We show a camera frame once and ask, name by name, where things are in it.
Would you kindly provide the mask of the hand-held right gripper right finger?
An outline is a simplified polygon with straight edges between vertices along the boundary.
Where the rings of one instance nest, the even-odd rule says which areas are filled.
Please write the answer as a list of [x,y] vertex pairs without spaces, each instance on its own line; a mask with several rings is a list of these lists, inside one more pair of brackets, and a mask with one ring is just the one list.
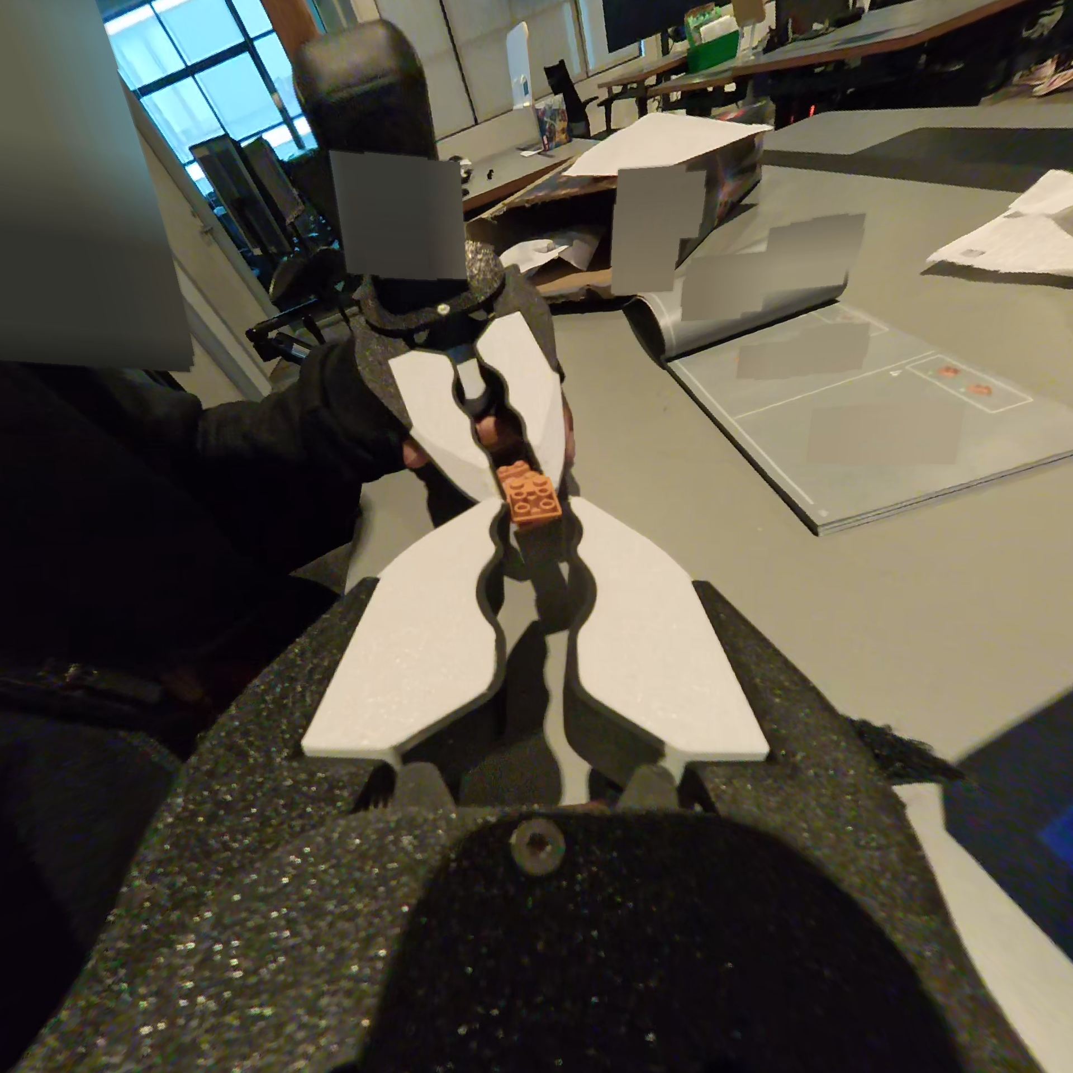
[[770,754],[690,574],[651,540],[575,497],[576,556],[596,584],[575,635],[583,697],[606,709],[663,766],[762,762]]

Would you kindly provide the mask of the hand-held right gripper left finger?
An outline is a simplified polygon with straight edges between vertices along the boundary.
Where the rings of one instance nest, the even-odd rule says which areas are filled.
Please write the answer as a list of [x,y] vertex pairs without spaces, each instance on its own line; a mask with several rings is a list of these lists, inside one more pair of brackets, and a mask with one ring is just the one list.
[[489,699],[504,637],[487,583],[502,557],[502,501],[482,501],[400,553],[302,739],[308,758],[400,767],[405,754]]

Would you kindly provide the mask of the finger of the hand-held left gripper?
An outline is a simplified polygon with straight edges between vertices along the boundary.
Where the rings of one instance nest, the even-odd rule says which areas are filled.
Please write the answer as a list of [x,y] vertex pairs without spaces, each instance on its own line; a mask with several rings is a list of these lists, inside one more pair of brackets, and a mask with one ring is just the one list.
[[388,366],[418,447],[473,501],[501,500],[490,459],[477,444],[472,418],[456,399],[449,356],[412,351],[391,358]]
[[561,493],[568,468],[561,381],[524,315],[490,320],[477,336],[476,358],[491,378],[496,405],[517,423],[530,462]]

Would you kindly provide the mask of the brown toy brick assembly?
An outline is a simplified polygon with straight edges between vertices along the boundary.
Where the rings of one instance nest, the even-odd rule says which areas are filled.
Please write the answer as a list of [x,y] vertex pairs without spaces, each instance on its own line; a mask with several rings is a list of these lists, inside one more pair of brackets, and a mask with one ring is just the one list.
[[502,532],[521,546],[558,546],[567,533],[563,500],[546,476],[530,464],[497,464],[493,467],[506,508]]

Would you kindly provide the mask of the blue plastic bin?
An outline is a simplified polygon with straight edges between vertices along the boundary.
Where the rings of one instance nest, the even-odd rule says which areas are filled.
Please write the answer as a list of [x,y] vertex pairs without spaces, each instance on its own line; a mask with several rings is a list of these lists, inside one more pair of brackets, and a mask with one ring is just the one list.
[[1072,956],[1072,693],[959,762],[944,826],[1065,957]]

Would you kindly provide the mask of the person's left forearm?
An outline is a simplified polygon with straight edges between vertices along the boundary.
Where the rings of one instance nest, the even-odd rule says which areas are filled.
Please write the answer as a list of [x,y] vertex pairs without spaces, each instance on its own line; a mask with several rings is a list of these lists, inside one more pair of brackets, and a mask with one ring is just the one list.
[[332,501],[428,459],[363,379],[356,339],[319,346],[297,380],[260,401],[199,409],[183,428],[203,473]]

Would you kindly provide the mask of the person's left hand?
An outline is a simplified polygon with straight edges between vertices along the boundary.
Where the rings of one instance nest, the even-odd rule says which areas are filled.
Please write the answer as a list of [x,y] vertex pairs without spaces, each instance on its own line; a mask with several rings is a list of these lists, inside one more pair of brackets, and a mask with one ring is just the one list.
[[474,425],[479,445],[495,468],[530,461],[529,449],[517,418],[511,414],[490,414]]

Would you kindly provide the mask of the white paper wrap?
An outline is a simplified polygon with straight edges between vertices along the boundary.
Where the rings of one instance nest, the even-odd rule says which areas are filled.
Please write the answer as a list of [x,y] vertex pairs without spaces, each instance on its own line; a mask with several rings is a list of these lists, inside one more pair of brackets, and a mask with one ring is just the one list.
[[603,238],[601,230],[563,230],[517,242],[499,254],[504,267],[524,275],[548,264],[562,263],[573,271],[588,269]]

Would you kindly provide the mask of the open cardboard box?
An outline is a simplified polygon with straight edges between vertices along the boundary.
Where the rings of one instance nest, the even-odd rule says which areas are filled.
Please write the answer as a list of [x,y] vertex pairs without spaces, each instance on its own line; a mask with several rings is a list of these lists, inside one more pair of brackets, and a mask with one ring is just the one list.
[[584,271],[554,263],[524,275],[554,306],[671,286],[676,271],[761,177],[771,109],[716,118],[655,113],[600,141],[469,224],[500,254],[563,230],[601,230]]

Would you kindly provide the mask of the black office chair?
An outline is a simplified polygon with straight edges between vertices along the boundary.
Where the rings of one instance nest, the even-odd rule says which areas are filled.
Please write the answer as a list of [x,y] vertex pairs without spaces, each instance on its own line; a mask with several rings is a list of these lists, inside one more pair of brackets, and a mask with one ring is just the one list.
[[553,95],[561,95],[565,105],[568,129],[572,139],[590,139],[591,126],[587,108],[597,102],[597,97],[582,99],[571,78],[565,60],[543,68],[548,88]]

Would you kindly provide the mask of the glass window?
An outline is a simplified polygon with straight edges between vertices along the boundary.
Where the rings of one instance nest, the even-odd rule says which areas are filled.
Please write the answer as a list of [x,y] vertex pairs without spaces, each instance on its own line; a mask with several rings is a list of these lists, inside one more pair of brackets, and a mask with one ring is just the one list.
[[288,161],[317,147],[286,52],[261,1],[99,1],[127,87],[189,176],[192,148],[223,134],[265,139]]

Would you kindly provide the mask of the person's dark clothing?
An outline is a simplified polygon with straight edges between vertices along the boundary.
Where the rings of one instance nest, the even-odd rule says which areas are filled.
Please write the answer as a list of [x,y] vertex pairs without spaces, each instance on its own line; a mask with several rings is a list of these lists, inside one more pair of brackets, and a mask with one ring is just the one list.
[[148,372],[2,363],[2,1071],[63,1002],[199,736],[330,608],[342,501],[205,474]]

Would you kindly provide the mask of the green storage box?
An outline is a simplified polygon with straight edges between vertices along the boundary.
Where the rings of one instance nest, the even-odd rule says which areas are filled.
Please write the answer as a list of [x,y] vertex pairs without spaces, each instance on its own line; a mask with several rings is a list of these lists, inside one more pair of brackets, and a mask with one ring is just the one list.
[[739,23],[731,4],[708,3],[692,8],[684,23],[687,35],[687,67],[691,74],[732,61],[740,46]]

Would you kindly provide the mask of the grey instruction booklet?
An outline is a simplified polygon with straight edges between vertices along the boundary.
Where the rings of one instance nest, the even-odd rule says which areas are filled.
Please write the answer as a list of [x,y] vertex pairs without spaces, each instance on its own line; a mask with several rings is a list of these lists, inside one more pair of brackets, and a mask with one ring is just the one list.
[[686,320],[682,286],[637,295],[640,342],[815,535],[1071,458],[1071,409],[846,302],[864,214],[771,229],[693,262],[738,315]]

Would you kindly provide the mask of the wooden long table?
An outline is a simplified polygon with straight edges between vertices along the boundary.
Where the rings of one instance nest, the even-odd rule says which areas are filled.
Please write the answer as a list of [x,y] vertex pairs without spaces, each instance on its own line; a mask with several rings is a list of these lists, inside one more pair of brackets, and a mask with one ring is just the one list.
[[597,83],[597,87],[605,91],[600,103],[609,105],[613,100],[626,99],[644,104],[657,98],[744,84],[761,74],[902,52],[1023,5],[1023,1],[905,2],[896,8],[869,11],[858,21],[828,34],[791,43],[769,54],[758,53],[750,58],[725,61],[699,73],[682,72],[685,54],[653,62],[631,63]]

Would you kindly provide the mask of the white paper sheet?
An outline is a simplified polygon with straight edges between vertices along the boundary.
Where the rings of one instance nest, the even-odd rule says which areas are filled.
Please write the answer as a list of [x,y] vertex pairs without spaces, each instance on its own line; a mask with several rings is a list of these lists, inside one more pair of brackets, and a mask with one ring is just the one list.
[[1026,1048],[1072,1070],[1072,964],[947,833],[938,785],[898,785],[962,944]]

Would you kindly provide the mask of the crumpled white paper bags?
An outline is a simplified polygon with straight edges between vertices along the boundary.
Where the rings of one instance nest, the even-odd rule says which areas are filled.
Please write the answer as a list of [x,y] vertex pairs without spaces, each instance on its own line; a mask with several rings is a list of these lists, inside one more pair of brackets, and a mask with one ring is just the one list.
[[946,245],[927,265],[1072,277],[1072,174],[1049,170],[999,217]]

